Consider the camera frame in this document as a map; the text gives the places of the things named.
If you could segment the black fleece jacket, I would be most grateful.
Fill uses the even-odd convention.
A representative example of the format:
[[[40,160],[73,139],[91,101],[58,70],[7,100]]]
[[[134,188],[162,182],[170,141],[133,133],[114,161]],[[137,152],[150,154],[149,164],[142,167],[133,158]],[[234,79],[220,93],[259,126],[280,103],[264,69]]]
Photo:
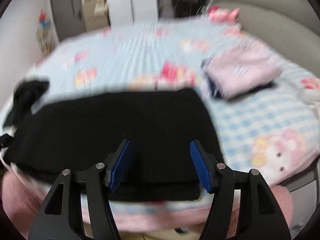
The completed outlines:
[[[199,198],[189,153],[193,140],[223,162],[207,109],[190,88],[107,93],[46,105],[18,124],[4,161],[51,184],[66,168],[82,171],[104,161],[125,139],[133,144],[133,154],[111,194],[115,201]]]

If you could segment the blue checkered cartoon blanket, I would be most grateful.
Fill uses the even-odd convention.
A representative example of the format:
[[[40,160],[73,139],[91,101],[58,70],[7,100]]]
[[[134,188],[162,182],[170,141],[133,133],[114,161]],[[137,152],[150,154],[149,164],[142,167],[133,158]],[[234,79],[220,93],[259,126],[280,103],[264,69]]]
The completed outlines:
[[[274,87],[239,101],[217,99],[208,90],[201,63],[227,57],[234,74],[257,62],[263,73],[274,68]],[[69,38],[27,78],[46,77],[49,90],[32,110],[68,97],[130,90],[178,90],[193,87],[204,100],[223,157],[231,168],[259,167],[275,185],[308,167],[319,155],[319,120],[298,93],[318,87],[305,68],[285,59],[238,25],[203,18],[141,22]]]

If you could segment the white small shelf rack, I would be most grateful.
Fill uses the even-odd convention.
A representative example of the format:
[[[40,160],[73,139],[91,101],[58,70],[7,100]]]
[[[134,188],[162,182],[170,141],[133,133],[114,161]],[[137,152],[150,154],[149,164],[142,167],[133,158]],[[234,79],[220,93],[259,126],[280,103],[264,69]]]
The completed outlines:
[[[55,47],[51,27],[39,27],[36,38],[42,55],[48,56]]]

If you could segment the colourful toy on shelf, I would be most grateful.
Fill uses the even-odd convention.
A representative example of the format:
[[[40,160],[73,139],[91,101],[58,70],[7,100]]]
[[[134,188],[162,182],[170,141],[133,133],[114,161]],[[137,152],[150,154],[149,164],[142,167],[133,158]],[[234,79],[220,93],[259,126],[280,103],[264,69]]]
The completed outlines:
[[[49,21],[49,19],[47,17],[47,14],[43,10],[41,10],[41,12],[39,14],[38,23],[39,23],[41,28],[46,28],[46,27],[48,27],[50,25],[50,21]]]

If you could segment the grey door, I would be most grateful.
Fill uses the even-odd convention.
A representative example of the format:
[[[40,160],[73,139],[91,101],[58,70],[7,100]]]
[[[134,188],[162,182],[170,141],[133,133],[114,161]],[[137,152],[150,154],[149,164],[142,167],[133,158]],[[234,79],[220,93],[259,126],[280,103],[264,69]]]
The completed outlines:
[[[59,41],[86,31],[81,0],[50,0],[50,8]]]

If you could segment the pink plush toy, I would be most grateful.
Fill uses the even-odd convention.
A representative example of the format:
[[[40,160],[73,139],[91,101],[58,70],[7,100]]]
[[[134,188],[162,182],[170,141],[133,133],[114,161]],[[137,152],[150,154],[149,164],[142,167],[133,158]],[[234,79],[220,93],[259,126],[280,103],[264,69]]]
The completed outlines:
[[[208,18],[214,23],[235,23],[239,11],[239,8],[231,10],[214,5],[208,11]]]

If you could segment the grey padded headboard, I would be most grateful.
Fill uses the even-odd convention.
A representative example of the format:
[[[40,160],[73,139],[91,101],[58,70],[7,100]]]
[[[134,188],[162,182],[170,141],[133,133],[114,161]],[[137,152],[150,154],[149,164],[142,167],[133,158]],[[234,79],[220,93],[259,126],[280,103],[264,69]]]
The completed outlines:
[[[209,0],[240,10],[244,31],[319,76],[319,18],[308,0]]]

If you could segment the white wardrobe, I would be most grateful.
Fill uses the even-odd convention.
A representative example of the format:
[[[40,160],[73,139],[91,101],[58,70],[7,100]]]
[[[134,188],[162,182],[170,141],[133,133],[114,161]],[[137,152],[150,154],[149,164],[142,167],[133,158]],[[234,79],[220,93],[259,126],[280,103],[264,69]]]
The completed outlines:
[[[107,0],[110,25],[133,25],[158,19],[158,0]]]

